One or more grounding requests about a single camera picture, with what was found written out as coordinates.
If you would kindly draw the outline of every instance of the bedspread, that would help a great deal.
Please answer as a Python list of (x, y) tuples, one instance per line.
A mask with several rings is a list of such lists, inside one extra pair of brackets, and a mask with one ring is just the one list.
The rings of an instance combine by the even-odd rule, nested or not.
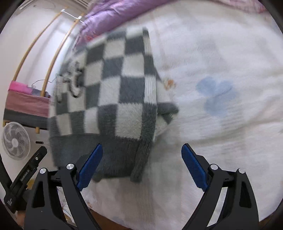
[(170, 94), (179, 114), (157, 138), (142, 182), (92, 182), (82, 191), (89, 207), (132, 229), (182, 229), (203, 195), (181, 158), (188, 142), (223, 170), (246, 170), (260, 219), (276, 209), (283, 197), (283, 36), (266, 17), (182, 0), (127, 24), (147, 27), (161, 78), (176, 83)]

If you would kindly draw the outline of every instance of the wooden pole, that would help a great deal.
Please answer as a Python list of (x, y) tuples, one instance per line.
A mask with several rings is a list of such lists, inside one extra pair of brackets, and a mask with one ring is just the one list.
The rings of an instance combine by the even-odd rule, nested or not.
[(49, 22), (44, 28), (43, 30), (37, 35), (37, 37), (33, 40), (33, 42), (31, 43), (31, 45), (29, 46), (29, 48), (27, 49), (27, 51), (25, 52), (25, 55), (23, 56), (17, 70), (16, 70), (16, 73), (14, 75), (14, 78), (13, 78), (13, 81), (16, 81), (17, 80), (17, 77), (19, 75), (19, 72), (23, 66), (23, 63), (25, 62), (29, 52), (31, 51), (32, 47), (35, 45), (35, 43), (37, 42), (37, 40), (40, 38), (40, 36), (46, 31), (46, 29), (52, 24), (52, 22), (54, 22), (63, 12), (60, 11), (53, 19), (51, 22)]
[[(62, 40), (60, 46), (59, 46), (58, 49), (56, 50), (56, 53), (55, 53), (55, 55), (54, 55), (54, 57), (53, 57), (53, 59), (52, 59), (52, 61), (51, 61), (51, 64), (50, 64), (49, 69), (48, 69), (48, 71), (47, 71), (47, 74), (46, 74), (46, 76), (45, 76), (45, 80), (44, 80), (44, 83), (43, 83), (43, 86), (42, 86), (42, 90), (41, 90), (41, 93), (40, 93), (40, 96), (41, 96), (41, 97), (44, 97), (44, 95), (45, 95), (45, 90), (46, 90), (46, 87), (47, 87), (47, 83), (48, 83), (48, 80), (49, 80), (51, 71), (52, 71), (53, 66), (54, 66), (54, 64), (55, 64), (55, 61), (56, 61), (56, 59), (57, 59), (57, 57), (58, 57), (58, 55), (59, 55), (60, 50), (62, 49), (64, 43), (65, 43), (66, 40), (67, 40), (67, 38), (69, 37), (69, 35), (71, 34), (71, 32), (73, 31), (73, 29), (75, 28), (75, 26), (78, 24), (78, 22), (80, 21), (81, 17), (84, 16), (84, 14), (85, 14), (85, 13), (82, 13), (82, 14), (80, 15), (80, 17), (78, 17), (78, 19), (74, 22), (74, 24), (72, 25), (72, 27), (69, 29), (69, 31), (67, 32), (67, 34), (66, 34), (65, 37), (63, 38), (63, 40)], [(35, 128), (35, 132), (36, 132), (36, 133), (39, 133), (39, 132), (40, 132), (39, 127), (36, 127), (36, 128)]]

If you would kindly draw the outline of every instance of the silver screw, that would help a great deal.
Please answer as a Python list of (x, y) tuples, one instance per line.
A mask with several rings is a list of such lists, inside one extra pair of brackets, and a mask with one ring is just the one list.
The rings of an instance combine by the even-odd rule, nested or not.
[(39, 172), (40, 172), (41, 174), (45, 174), (45, 173), (46, 173), (46, 168), (42, 168)]
[(218, 169), (218, 166), (215, 165), (215, 164), (212, 164), (212, 165), (210, 166), (210, 168), (211, 168), (212, 170), (217, 170), (217, 169)]
[(246, 171), (244, 169), (239, 169), (239, 173), (244, 174)]
[(74, 164), (68, 164), (67, 165), (67, 169), (73, 169), (74, 168)]

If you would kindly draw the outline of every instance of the fan grille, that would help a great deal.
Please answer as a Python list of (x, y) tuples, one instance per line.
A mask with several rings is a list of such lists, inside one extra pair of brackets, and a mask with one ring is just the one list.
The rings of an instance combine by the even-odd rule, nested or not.
[(30, 151), (29, 135), (17, 122), (6, 124), (2, 134), (2, 144), (7, 155), (14, 160), (25, 159)]

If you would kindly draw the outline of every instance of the blue gripper pad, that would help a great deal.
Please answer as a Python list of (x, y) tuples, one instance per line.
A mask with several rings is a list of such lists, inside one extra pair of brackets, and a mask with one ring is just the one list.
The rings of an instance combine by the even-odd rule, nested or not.
[(103, 155), (102, 145), (98, 144), (95, 150), (90, 154), (78, 175), (77, 188), (82, 191), (86, 188), (95, 173)]
[(196, 159), (195, 154), (186, 145), (183, 145), (181, 153), (183, 161), (185, 162), (196, 186), (205, 192), (208, 188), (206, 173)]

